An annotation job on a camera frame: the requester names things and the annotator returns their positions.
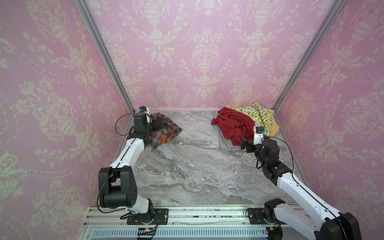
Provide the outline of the plaid flannel cloth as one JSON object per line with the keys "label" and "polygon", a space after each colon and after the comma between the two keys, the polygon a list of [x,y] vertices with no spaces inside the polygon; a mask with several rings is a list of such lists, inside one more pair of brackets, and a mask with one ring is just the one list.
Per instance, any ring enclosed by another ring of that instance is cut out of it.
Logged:
{"label": "plaid flannel cloth", "polygon": [[183,129],[174,123],[169,117],[161,113],[151,114],[152,119],[156,118],[156,116],[161,116],[163,118],[165,128],[151,133],[151,146],[154,149],[157,149],[162,144],[169,143],[183,131]]}

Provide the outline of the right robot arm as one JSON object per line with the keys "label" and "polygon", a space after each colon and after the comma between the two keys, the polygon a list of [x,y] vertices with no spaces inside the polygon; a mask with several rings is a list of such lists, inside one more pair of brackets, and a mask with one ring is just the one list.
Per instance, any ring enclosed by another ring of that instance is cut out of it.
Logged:
{"label": "right robot arm", "polygon": [[359,222],[351,213],[342,213],[321,199],[294,174],[293,170],[280,161],[278,142],[269,137],[247,140],[241,137],[241,149],[253,153],[257,169],[275,186],[291,196],[305,211],[304,214],[290,207],[279,198],[265,202],[264,220],[273,227],[268,230],[269,240],[280,240],[284,223],[308,240],[360,240],[362,234]]}

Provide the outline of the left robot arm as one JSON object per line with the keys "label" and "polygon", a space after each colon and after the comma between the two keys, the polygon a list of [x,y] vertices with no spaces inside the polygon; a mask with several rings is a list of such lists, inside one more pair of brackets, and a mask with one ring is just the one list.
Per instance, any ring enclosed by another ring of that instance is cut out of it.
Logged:
{"label": "left robot arm", "polygon": [[103,214],[127,211],[121,219],[126,219],[128,225],[159,225],[162,217],[156,215],[150,199],[139,195],[133,171],[139,156],[151,142],[153,124],[149,109],[140,107],[139,112],[133,113],[133,119],[134,125],[124,134],[127,140],[122,152],[98,173],[97,207]]}

